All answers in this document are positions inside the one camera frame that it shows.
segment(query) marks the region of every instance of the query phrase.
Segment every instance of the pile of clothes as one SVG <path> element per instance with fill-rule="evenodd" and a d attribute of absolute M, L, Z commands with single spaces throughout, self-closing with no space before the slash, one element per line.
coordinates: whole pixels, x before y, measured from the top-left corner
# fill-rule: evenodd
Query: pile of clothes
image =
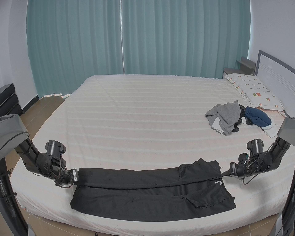
<path fill-rule="evenodd" d="M 238 132 L 237 125 L 241 123 L 255 124 L 271 138 L 275 137 L 278 132 L 275 123 L 265 112 L 253 107 L 244 107 L 238 103 L 238 100 L 224 105 L 217 104 L 206 112 L 205 117 L 211 128 L 225 135 L 230 132 Z"/>

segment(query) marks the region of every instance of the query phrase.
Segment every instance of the baseboard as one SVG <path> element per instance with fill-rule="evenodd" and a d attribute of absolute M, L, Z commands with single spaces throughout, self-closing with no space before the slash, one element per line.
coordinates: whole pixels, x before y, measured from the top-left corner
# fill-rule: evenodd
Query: baseboard
<path fill-rule="evenodd" d="M 29 110 L 30 107 L 33 106 L 35 104 L 35 102 L 37 102 L 38 100 L 39 100 L 39 97 L 37 95 L 31 101 L 29 101 L 29 103 L 27 105 L 25 105 L 24 108 L 22 109 L 23 114 L 25 114 L 26 111 Z"/>

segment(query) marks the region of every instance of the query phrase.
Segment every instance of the barcode label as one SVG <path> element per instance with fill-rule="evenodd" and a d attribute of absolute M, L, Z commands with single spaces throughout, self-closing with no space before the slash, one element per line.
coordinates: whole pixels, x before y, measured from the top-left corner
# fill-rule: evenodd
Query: barcode label
<path fill-rule="evenodd" d="M 74 175 L 74 181 L 77 181 L 76 170 L 73 170 L 73 175 Z"/>

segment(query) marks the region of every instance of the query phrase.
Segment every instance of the wall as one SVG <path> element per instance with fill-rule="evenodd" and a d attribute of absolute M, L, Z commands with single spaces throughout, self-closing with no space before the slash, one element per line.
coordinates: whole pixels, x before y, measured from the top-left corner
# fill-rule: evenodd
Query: wall
<path fill-rule="evenodd" d="M 0 1 L 0 87 L 13 83 L 22 108 L 37 95 L 27 48 L 27 3 Z"/>
<path fill-rule="evenodd" d="M 295 1 L 250 0 L 251 33 L 248 59 L 262 50 L 295 68 Z"/>

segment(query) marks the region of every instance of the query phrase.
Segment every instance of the floral pillow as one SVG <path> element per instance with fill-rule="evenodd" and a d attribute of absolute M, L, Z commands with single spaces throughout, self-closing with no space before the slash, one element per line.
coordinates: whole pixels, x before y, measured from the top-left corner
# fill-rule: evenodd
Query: floral pillow
<path fill-rule="evenodd" d="M 282 111 L 281 101 L 255 75 L 229 74 L 224 76 L 239 91 L 250 107 Z"/>

